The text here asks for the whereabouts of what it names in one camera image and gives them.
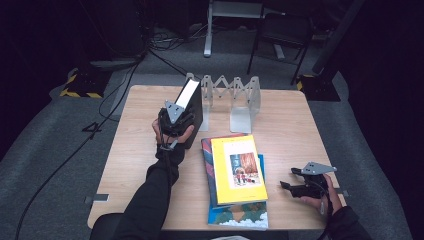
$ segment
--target hand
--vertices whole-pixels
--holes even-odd
[[[328,192],[330,195],[330,200],[333,203],[333,215],[334,215],[334,213],[336,213],[340,208],[342,208],[342,203],[340,201],[339,196],[337,195],[336,189],[334,189],[333,187],[333,182],[331,181],[331,177],[328,176],[327,174],[323,174],[323,175],[325,177],[325,180],[327,180]],[[326,196],[323,196],[322,199],[316,199],[311,197],[300,197],[300,199],[304,203],[316,208],[318,212],[320,212],[320,209],[321,209],[321,201],[324,201],[325,215],[327,215],[328,199]]]
[[[161,137],[160,137],[160,130],[159,130],[159,121],[158,119],[154,120],[152,123],[152,127],[153,130],[156,133],[156,142],[158,144],[162,143]],[[184,134],[182,136],[178,137],[178,143],[184,143],[185,141],[187,141],[187,139],[191,136],[191,134],[193,133],[193,129],[194,126],[190,125],[184,132]],[[166,143],[172,143],[174,142],[175,138],[173,137],[169,137],[168,135],[163,135],[163,140],[166,141]]]

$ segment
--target yellow book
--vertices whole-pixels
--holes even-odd
[[[212,139],[218,205],[265,201],[265,188],[252,135]]]

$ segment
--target book cover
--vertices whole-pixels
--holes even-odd
[[[238,134],[232,134],[228,136],[221,136],[221,137],[215,137],[215,138],[228,138],[228,137],[239,137],[239,136],[245,136],[244,133],[238,133]],[[215,182],[215,172],[214,172],[214,166],[213,166],[213,155],[212,155],[212,138],[203,138],[201,140],[202,144],[202,151],[203,151],[203,158],[205,160],[205,169],[206,169],[206,176],[208,179],[208,185],[209,185],[209,193],[211,198],[211,204],[212,208],[222,208],[226,207],[227,205],[218,205],[218,200],[216,198],[216,182]]]
[[[268,199],[253,135],[213,138],[218,205]]]
[[[184,108],[184,114],[181,116],[182,118],[189,113],[194,114],[194,120],[191,123],[194,125],[193,133],[184,143],[185,148],[189,149],[203,122],[202,89],[200,82],[188,78],[175,104]]]
[[[258,156],[262,173],[265,174],[263,155],[259,154]],[[266,201],[229,205],[215,209],[211,202],[209,205],[208,224],[248,228],[252,230],[266,230],[268,229]]]

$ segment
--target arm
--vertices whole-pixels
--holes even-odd
[[[146,181],[136,191],[119,222],[113,239],[157,239],[165,221],[169,206],[169,171],[172,185],[177,181],[178,165],[183,161],[185,149],[182,144],[193,131],[189,127],[173,151],[168,152],[170,169],[165,162],[165,150],[160,149],[157,120],[153,122],[158,142],[156,158],[158,161],[147,170]]]
[[[328,233],[332,239],[371,239],[365,228],[359,223],[359,217],[349,206],[342,207],[333,214]]]
[[[329,226],[327,228],[328,235],[333,240],[340,239],[352,239],[352,240],[361,240],[361,239],[371,239],[368,232],[364,227],[359,223],[359,217],[355,214],[351,207],[342,207],[339,196],[337,195],[336,190],[333,187],[333,182],[331,181],[330,176],[324,174],[325,179],[327,180],[328,192],[330,195],[330,200],[333,204],[333,215],[331,217]],[[326,211],[328,206],[327,198],[324,199],[314,199],[310,197],[301,197],[301,200],[306,204],[313,206],[317,210],[321,207],[321,201],[324,201]]]

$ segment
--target cable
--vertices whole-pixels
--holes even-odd
[[[162,58],[159,55],[157,55],[155,52],[153,52],[152,50],[149,50],[149,52],[151,54],[153,54],[153,56],[157,57],[159,60],[163,61],[164,63],[168,64],[170,67],[172,67],[173,69],[175,69],[177,72],[179,72],[181,75],[186,76],[188,71],[185,70],[184,68],[176,65],[175,63],[171,62],[168,59]],[[202,80],[202,78],[198,77],[198,76],[194,76],[195,78],[197,78],[198,80]]]
[[[108,116],[105,116],[105,115],[103,115],[103,113],[101,112],[101,108],[102,108],[102,106],[103,106],[103,104],[106,102],[106,100],[110,97],[110,96],[112,96],[112,94],[114,93],[114,92],[116,92],[122,85],[124,85],[124,83],[127,81],[127,75],[128,75],[128,73],[131,71],[131,68],[130,69],[128,69],[128,71],[127,71],[127,73],[125,74],[125,77],[124,77],[124,81],[122,81],[122,83],[121,84],[119,84],[109,95],[107,95],[107,97],[102,101],[102,103],[100,104],[100,106],[99,106],[99,114],[100,114],[100,116],[102,116],[103,118],[107,118],[107,119],[109,119],[109,120],[111,120],[111,121],[113,121],[113,122],[119,122],[119,120],[116,120],[116,119],[113,119],[113,118],[108,118]]]
[[[130,75],[130,79],[129,79],[128,83],[127,83],[127,86],[125,88],[124,93],[127,91],[128,87],[130,85],[130,82],[131,82],[131,78],[132,78],[132,76],[134,74],[134,71],[138,67],[138,65],[140,64],[140,62],[141,61],[139,61],[136,64],[136,66],[133,68],[133,70],[131,72],[131,75]],[[113,110],[109,113],[109,115],[93,130],[93,132],[78,146],[78,148],[58,168],[56,168],[56,170],[37,189],[37,191],[35,192],[35,194],[31,197],[30,201],[27,203],[27,205],[26,205],[26,207],[25,207],[25,209],[24,209],[24,211],[23,211],[23,213],[21,215],[21,218],[19,219],[19,223],[18,223],[18,226],[16,228],[15,240],[19,240],[19,234],[20,234],[20,231],[21,231],[21,228],[22,228],[23,221],[25,219],[25,215],[28,212],[28,209],[31,207],[31,205],[34,202],[34,200],[36,199],[36,197],[38,196],[38,194],[41,192],[41,190],[43,190],[43,188],[47,185],[47,183],[50,182],[50,180],[56,175],[56,173],[59,172],[59,170],[61,170],[62,167],[65,166],[75,156],[75,154],[77,154],[82,149],[82,147],[84,147],[84,145],[94,136],[94,134],[97,132],[97,130],[99,130],[100,127],[102,127],[105,124],[105,122],[110,118],[110,116],[118,108],[118,106],[121,103],[121,101],[123,100],[124,96],[125,96],[125,94],[123,94],[121,96],[121,99],[119,100],[118,104],[113,108]]]

